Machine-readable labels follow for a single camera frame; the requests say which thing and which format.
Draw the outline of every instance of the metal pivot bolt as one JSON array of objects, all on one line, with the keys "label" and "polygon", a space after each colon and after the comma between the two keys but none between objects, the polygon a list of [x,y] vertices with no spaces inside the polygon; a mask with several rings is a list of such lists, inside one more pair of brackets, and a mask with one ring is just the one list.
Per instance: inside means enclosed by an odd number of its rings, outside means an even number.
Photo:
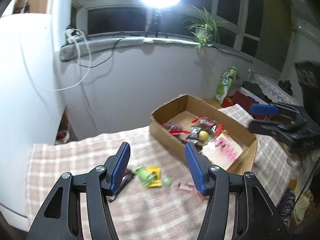
[{"label": "metal pivot bolt", "polygon": [[69,173],[69,172],[65,172],[65,173],[62,174],[61,177],[62,177],[63,179],[67,179],[67,178],[70,177],[70,173]]},{"label": "metal pivot bolt", "polygon": [[220,167],[217,166],[217,165],[212,165],[212,166],[210,167],[210,170],[212,170],[212,171],[218,171],[218,170],[220,170]]},{"label": "metal pivot bolt", "polygon": [[246,177],[249,179],[252,179],[254,177],[254,174],[251,171],[246,172]]},{"label": "metal pivot bolt", "polygon": [[102,165],[96,167],[96,171],[97,171],[97,172],[102,172],[102,171],[104,171],[105,169],[106,169],[106,168],[105,168],[104,166],[102,166]]}]

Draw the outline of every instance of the green drink package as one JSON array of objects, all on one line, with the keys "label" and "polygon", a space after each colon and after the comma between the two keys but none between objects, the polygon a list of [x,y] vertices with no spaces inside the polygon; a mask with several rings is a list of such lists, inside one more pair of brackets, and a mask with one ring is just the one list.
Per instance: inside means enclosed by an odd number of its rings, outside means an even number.
[{"label": "green drink package", "polygon": [[232,67],[221,75],[216,93],[214,95],[214,99],[220,104],[222,104],[222,101],[227,96],[231,83],[236,77],[236,72],[237,69],[235,67]]},{"label": "green drink package", "polygon": [[149,173],[144,166],[136,168],[133,172],[145,186],[148,186],[157,179],[156,174]]}]

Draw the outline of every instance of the round yellow candy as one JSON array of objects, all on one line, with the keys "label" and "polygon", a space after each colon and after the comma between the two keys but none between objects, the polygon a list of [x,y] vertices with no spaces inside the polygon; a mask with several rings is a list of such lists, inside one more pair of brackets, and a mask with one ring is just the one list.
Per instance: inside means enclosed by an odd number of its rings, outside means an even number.
[{"label": "round yellow candy", "polygon": [[208,139],[208,137],[209,137],[209,134],[206,131],[201,131],[198,135],[198,138],[204,142]]}]

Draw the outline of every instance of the cardboard box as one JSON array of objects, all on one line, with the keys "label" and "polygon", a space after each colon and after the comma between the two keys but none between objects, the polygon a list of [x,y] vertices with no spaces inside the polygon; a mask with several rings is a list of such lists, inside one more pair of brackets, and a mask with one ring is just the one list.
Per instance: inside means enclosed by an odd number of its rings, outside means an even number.
[{"label": "cardboard box", "polygon": [[184,130],[190,131],[191,122],[198,116],[206,116],[223,124],[232,138],[246,146],[243,154],[228,169],[228,172],[244,174],[250,171],[257,151],[257,138],[237,121],[219,112],[205,101],[190,95],[183,95],[164,104],[151,114],[150,133],[180,160],[185,160],[185,145],[174,136],[170,136],[162,125],[165,122],[177,122]]}]

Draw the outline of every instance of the checkered cloth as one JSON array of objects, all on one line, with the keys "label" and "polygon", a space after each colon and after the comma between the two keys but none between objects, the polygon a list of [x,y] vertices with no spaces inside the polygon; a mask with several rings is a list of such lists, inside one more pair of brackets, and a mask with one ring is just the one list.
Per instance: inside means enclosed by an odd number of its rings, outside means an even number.
[{"label": "checkered cloth", "polygon": [[[247,126],[252,117],[239,105],[221,109],[228,116]],[[252,171],[277,205],[287,188],[290,168],[286,154],[269,136],[258,135],[257,155]],[[129,168],[140,165],[161,166],[161,176],[173,178],[171,187],[146,188],[134,179],[109,204],[119,239],[196,239],[207,201],[193,193],[176,189],[179,180],[192,182],[188,168],[175,159],[149,134],[149,127],[101,134],[79,142],[50,146],[35,144],[27,174],[27,208],[30,224],[47,194],[65,171],[73,175],[89,172],[114,155],[122,142],[131,146]],[[230,194],[225,239],[231,239],[235,196]],[[81,195],[81,216],[84,239],[91,239],[85,194]]]}]

